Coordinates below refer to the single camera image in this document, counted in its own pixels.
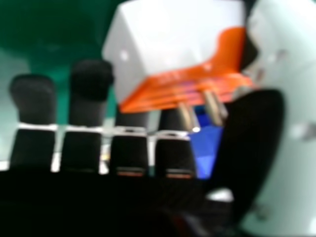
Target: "blue object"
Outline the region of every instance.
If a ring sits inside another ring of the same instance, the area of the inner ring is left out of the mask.
[[[196,160],[197,177],[200,179],[207,179],[212,174],[222,130],[221,127],[209,125],[203,127],[200,132],[190,135]]]

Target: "green surface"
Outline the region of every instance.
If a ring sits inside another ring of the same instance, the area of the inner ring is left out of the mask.
[[[0,0],[0,99],[12,106],[6,90],[16,74],[50,76],[58,91],[58,123],[67,123],[69,68],[80,59],[101,58],[113,13],[123,1]],[[108,116],[113,116],[110,95]]]

